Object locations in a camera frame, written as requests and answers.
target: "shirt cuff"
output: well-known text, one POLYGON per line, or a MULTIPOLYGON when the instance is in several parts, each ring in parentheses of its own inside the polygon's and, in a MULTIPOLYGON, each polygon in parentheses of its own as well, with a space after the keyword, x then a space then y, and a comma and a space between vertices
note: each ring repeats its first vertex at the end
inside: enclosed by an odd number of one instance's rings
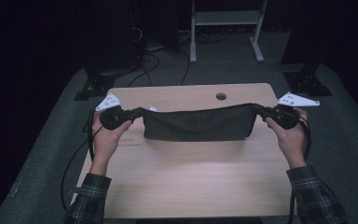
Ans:
POLYGON ((312 166, 301 166, 286 171, 294 193, 313 190, 322 185, 312 166))
POLYGON ((106 176, 87 173, 78 194, 95 199, 105 199, 111 181, 112 179, 106 176))

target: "hand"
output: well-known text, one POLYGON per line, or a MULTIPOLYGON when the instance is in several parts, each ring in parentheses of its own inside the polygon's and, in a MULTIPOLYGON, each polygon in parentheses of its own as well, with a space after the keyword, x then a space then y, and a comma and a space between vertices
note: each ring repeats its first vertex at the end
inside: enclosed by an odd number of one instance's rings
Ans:
MULTIPOLYGON (((296 107, 294 110, 301 118, 307 120, 307 112, 305 110, 296 107)), ((287 159, 290 169, 307 165, 303 153, 305 133, 301 125, 297 124, 296 127, 285 130, 271 118, 266 118, 266 123, 268 127, 276 133, 279 148, 287 159)))
POLYGON ((107 130, 101 124, 101 113, 102 112, 94 113, 94 122, 92 124, 92 134, 94 135, 94 160, 92 161, 89 172, 95 175, 106 175, 110 158, 116 152, 118 140, 132 125, 132 122, 128 120, 112 131, 107 130))

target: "black cloth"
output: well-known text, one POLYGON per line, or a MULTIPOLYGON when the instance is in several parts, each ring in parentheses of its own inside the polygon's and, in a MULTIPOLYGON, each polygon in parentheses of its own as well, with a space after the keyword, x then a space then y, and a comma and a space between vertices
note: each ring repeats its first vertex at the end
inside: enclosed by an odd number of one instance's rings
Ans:
POLYGON ((255 124, 252 104, 206 110, 145 111, 145 138, 177 142, 236 141, 248 137, 255 124))

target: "plaid shirt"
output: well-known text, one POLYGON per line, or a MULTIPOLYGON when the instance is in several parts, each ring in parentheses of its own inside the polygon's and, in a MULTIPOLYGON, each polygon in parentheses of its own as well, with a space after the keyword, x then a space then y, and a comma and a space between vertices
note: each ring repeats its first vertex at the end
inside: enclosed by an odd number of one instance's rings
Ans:
POLYGON ((75 201, 65 212, 63 223, 102 224, 110 181, 106 176, 87 174, 75 201))
POLYGON ((287 175, 296 195, 297 215, 301 223, 348 223, 341 203, 312 166, 288 170, 287 175))
MULTIPOLYGON (((331 190, 311 166, 287 171, 303 224, 348 223, 346 213, 331 190)), ((106 192, 111 179, 87 174, 75 202, 66 210, 63 223, 103 223, 106 192)))

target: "table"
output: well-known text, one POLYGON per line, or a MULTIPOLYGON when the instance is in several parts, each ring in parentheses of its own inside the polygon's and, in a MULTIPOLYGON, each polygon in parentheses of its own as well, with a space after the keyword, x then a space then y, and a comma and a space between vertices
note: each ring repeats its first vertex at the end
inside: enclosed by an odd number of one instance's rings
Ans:
MULTIPOLYGON (((144 87, 110 90, 123 109, 160 112, 257 103, 276 105, 269 84, 144 87), (226 100, 215 95, 224 93, 226 100)), ((120 139, 107 176, 106 218, 286 216, 291 187, 277 139, 258 117, 241 141, 168 142, 144 139, 142 119, 120 139)), ((87 156, 78 180, 90 169, 87 156)))

